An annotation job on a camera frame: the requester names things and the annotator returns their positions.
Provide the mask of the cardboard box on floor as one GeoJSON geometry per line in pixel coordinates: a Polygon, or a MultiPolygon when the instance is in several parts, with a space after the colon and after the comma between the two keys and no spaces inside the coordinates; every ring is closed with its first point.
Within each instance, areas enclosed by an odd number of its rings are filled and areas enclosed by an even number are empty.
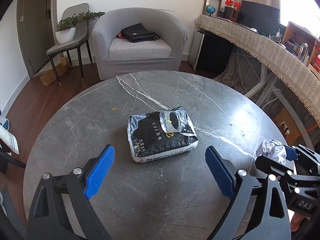
{"type": "MultiPolygon", "coordinates": [[[[66,58],[64,56],[60,57],[60,61],[61,62],[55,66],[59,77],[65,74],[66,72],[68,72],[68,65],[67,65],[66,58]]],[[[56,80],[56,76],[53,69],[46,71],[42,76],[40,76],[40,79],[42,84],[45,86],[49,86],[51,83],[53,83],[56,80]]]]}

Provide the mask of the picture frame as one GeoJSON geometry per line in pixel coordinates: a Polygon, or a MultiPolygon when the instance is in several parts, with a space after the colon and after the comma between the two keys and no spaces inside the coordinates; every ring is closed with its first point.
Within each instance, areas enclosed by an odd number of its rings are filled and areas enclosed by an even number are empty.
{"type": "Polygon", "coordinates": [[[220,13],[221,4],[222,4],[222,0],[204,0],[203,9],[202,9],[202,14],[209,16],[209,15],[207,14],[207,12],[206,12],[206,7],[207,7],[208,5],[212,5],[212,6],[214,6],[215,9],[216,9],[216,12],[215,12],[215,14],[214,14],[213,16],[218,16],[219,13],[220,13]]]}

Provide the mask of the white paper ball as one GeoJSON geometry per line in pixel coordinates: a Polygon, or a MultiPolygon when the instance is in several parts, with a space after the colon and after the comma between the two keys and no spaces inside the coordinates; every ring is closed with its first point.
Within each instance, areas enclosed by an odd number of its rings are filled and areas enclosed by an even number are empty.
{"type": "Polygon", "coordinates": [[[278,140],[263,140],[258,146],[256,152],[256,157],[265,156],[273,161],[286,164],[287,153],[285,147],[281,141],[278,140]]]}

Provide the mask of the dark brown speaker box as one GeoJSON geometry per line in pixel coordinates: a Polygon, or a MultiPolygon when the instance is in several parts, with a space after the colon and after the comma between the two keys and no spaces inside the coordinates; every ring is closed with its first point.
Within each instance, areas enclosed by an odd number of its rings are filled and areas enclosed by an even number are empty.
{"type": "Polygon", "coordinates": [[[231,22],[236,22],[237,16],[238,16],[238,10],[236,8],[225,6],[224,12],[223,12],[224,19],[227,19],[231,22]]]}

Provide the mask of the black handbag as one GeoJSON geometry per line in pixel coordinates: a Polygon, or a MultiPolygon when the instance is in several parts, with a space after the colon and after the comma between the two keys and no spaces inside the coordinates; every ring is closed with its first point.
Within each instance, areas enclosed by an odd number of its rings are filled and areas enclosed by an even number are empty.
{"type": "Polygon", "coordinates": [[[131,43],[156,41],[160,39],[160,36],[156,32],[147,31],[141,22],[124,28],[120,33],[131,43]]]}

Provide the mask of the grey door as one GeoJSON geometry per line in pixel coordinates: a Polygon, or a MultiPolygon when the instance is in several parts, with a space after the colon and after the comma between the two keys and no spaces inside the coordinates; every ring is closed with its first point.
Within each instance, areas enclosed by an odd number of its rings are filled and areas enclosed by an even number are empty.
{"type": "Polygon", "coordinates": [[[29,77],[49,62],[46,52],[55,44],[56,0],[17,0],[17,33],[29,77]]]}

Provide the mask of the white patterned tablecloth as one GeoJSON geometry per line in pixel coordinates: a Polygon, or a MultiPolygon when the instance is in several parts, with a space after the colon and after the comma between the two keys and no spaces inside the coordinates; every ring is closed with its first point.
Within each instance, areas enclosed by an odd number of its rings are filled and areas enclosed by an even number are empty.
{"type": "Polygon", "coordinates": [[[8,148],[12,150],[12,152],[19,155],[20,153],[16,137],[13,134],[11,134],[8,130],[6,130],[3,126],[0,127],[0,130],[0,137],[4,144],[8,146],[8,148]]]}

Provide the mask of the wooden shelf organizer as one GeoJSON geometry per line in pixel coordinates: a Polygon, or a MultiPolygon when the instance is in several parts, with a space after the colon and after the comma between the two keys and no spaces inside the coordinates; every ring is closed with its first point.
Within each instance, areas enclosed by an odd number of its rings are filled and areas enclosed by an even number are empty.
{"type": "Polygon", "coordinates": [[[308,29],[289,21],[281,43],[306,67],[319,73],[319,38],[308,29]]]}

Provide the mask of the round grey marble table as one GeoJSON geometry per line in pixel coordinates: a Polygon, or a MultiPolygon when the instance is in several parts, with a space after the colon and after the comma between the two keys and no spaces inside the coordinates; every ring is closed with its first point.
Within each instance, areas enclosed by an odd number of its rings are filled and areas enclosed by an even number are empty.
{"type": "Polygon", "coordinates": [[[113,239],[207,239],[229,199],[206,149],[261,176],[255,160],[274,140],[286,144],[272,119],[219,82],[170,71],[116,76],[63,104],[45,125],[25,169],[25,211],[31,216],[44,174],[68,174],[112,145],[112,165],[85,191],[113,239]]]}

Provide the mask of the grey dining chair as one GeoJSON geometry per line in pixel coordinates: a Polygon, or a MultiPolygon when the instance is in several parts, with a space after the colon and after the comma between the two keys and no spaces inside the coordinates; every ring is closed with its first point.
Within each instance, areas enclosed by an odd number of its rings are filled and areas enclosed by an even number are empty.
{"type": "Polygon", "coordinates": [[[61,84],[61,81],[60,81],[59,76],[57,74],[53,58],[57,54],[61,54],[61,53],[66,52],[67,53],[67,57],[68,57],[69,62],[70,62],[70,65],[72,67],[72,61],[71,61],[71,56],[69,54],[69,51],[73,50],[73,49],[77,50],[79,67],[80,67],[81,81],[82,81],[83,84],[85,83],[84,70],[83,70],[82,57],[81,57],[81,46],[83,44],[86,44],[90,62],[91,62],[91,64],[93,64],[91,50],[90,50],[89,41],[88,41],[88,39],[89,39],[88,25],[89,25],[88,22],[82,22],[82,23],[78,24],[76,26],[76,28],[75,28],[76,29],[75,37],[74,37],[74,39],[72,41],[69,41],[69,42],[64,43],[64,44],[58,44],[58,42],[57,42],[57,44],[55,44],[53,47],[48,49],[47,52],[46,52],[47,56],[50,59],[53,71],[55,73],[56,79],[57,79],[60,87],[62,87],[62,84],[61,84]]]}

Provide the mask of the black silver foil bag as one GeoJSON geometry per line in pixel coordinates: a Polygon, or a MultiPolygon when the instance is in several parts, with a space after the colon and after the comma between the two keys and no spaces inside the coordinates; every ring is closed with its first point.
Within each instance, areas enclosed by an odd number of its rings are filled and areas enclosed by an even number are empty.
{"type": "Polygon", "coordinates": [[[127,137],[131,157],[137,163],[187,152],[196,148],[199,142],[193,123],[182,106],[130,116],[127,137]]]}

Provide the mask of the small red flags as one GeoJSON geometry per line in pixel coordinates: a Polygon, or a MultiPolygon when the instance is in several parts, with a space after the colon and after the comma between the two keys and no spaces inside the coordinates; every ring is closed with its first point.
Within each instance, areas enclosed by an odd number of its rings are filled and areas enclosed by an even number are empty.
{"type": "Polygon", "coordinates": [[[236,10],[239,10],[241,8],[241,3],[239,1],[226,0],[225,5],[227,5],[228,7],[234,8],[236,10]]]}

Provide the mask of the silver black computer case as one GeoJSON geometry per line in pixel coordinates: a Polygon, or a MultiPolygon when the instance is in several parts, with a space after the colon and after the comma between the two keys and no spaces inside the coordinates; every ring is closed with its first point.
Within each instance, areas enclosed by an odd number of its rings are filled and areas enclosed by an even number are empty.
{"type": "Polygon", "coordinates": [[[205,30],[195,31],[189,63],[195,70],[221,74],[227,67],[234,44],[205,30]]]}

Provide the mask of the small blue globe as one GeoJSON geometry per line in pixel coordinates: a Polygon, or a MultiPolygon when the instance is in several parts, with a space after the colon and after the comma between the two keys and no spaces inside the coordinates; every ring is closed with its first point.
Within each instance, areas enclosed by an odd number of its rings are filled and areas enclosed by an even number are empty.
{"type": "Polygon", "coordinates": [[[213,15],[215,14],[215,12],[216,12],[216,9],[215,9],[214,6],[208,5],[208,6],[206,7],[206,12],[207,12],[207,14],[208,14],[209,16],[213,16],[213,15]]]}

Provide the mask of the beige fringed desk cloth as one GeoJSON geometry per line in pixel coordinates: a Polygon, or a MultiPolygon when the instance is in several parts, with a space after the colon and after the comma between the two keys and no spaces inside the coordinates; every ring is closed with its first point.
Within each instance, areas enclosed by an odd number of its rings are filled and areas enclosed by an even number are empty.
{"type": "Polygon", "coordinates": [[[302,62],[268,37],[218,17],[199,15],[195,27],[222,37],[263,63],[304,104],[319,122],[320,82],[302,62]]]}

